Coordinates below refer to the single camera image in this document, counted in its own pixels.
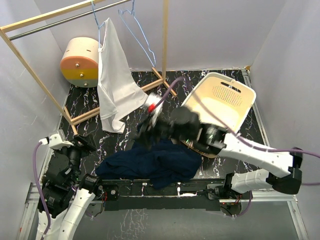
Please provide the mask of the navy blue t shirt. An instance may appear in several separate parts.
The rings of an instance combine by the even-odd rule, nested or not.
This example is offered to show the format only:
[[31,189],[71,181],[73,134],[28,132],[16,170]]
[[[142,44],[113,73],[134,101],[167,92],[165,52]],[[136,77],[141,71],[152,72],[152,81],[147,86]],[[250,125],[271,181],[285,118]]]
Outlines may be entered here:
[[131,149],[106,157],[95,174],[103,180],[149,179],[157,190],[196,175],[202,163],[200,154],[166,138],[151,143],[151,149],[147,149],[134,142]]

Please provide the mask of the white t shirt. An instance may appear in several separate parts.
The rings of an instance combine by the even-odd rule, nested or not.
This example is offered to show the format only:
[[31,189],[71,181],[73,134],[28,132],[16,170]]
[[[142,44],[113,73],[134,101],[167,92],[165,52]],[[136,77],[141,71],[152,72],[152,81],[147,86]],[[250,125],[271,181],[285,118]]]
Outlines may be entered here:
[[98,49],[99,114],[102,130],[122,134],[121,119],[140,108],[148,95],[132,77],[126,55],[110,18],[104,21],[103,45]]

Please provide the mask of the blue wire hanger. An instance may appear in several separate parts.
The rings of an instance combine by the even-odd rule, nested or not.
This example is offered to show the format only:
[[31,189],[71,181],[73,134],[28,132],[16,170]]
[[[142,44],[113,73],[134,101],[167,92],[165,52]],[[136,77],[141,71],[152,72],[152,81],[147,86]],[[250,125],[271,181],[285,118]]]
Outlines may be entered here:
[[157,64],[156,54],[152,50],[143,26],[136,16],[136,1],[131,0],[130,2],[130,8],[118,9],[118,16],[120,17],[125,28],[128,30],[128,32],[131,34],[131,36],[143,51],[151,66],[154,68]]
[[101,24],[98,21],[97,15],[96,15],[96,10],[95,10],[95,4],[94,1],[91,0],[91,8],[92,8],[92,13],[94,16],[94,20],[95,23],[97,25],[97,29],[98,29],[98,47],[102,48],[104,46],[104,42],[105,42],[105,33],[103,32],[103,30],[105,30],[105,22],[102,22]]

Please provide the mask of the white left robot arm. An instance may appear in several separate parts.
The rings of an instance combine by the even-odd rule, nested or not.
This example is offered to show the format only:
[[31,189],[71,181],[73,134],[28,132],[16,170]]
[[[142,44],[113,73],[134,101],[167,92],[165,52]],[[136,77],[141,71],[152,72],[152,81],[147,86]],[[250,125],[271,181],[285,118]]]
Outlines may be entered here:
[[[48,171],[42,180],[37,173],[36,154],[47,145],[58,156],[65,158],[63,167]],[[71,240],[93,200],[103,195],[102,180],[86,174],[79,180],[80,161],[97,149],[92,134],[76,134],[68,141],[62,130],[57,130],[38,141],[32,154],[35,184],[39,193],[37,240]]]

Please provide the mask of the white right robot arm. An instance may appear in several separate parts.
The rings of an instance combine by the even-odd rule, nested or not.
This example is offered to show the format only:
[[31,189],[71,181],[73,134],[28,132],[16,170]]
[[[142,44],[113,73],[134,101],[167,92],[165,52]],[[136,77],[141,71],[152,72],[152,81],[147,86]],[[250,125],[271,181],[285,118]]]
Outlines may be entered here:
[[168,120],[155,111],[149,112],[135,139],[148,149],[160,139],[185,141],[201,153],[236,159],[259,168],[227,174],[223,185],[209,190],[210,195],[218,198],[233,199],[253,190],[270,188],[295,195],[302,185],[303,155],[298,148],[288,153],[273,148],[264,150],[261,144],[237,138],[221,126],[202,123],[199,115],[185,106],[174,109]]

